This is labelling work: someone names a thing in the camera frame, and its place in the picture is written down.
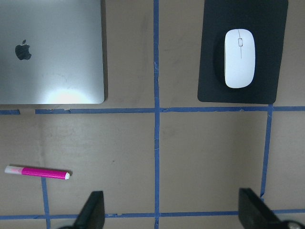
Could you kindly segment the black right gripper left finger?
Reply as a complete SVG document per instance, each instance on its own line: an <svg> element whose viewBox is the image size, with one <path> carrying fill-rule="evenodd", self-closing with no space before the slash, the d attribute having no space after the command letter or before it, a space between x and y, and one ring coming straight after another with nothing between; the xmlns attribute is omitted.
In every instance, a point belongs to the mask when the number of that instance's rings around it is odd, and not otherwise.
<svg viewBox="0 0 305 229"><path fill-rule="evenodd" d="M105 223L103 191L93 191L80 214L76 218L73 229L102 229Z"/></svg>

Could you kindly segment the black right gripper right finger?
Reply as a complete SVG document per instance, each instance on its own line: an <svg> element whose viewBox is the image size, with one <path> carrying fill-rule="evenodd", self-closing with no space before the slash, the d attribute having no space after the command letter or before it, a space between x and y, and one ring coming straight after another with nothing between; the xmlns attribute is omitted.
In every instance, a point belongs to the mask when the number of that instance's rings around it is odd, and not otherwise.
<svg viewBox="0 0 305 229"><path fill-rule="evenodd" d="M289 228L250 188L239 189L238 218L244 229Z"/></svg>

